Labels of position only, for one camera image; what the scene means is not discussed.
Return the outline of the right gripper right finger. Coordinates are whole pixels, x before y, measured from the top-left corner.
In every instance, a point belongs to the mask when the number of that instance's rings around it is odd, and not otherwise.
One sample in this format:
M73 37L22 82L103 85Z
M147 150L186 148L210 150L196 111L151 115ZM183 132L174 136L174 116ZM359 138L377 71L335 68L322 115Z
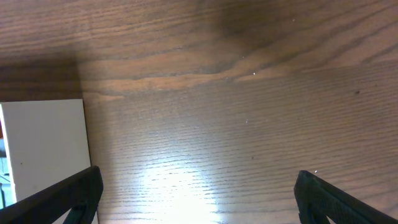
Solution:
M301 170L294 186L301 224L397 224L395 218Z

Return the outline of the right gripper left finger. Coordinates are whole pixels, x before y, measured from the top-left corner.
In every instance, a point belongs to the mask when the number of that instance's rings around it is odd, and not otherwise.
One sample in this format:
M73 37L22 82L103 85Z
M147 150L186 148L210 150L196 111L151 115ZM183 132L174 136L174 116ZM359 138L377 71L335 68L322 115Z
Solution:
M92 223L103 193L100 168L91 166L1 210L1 223Z

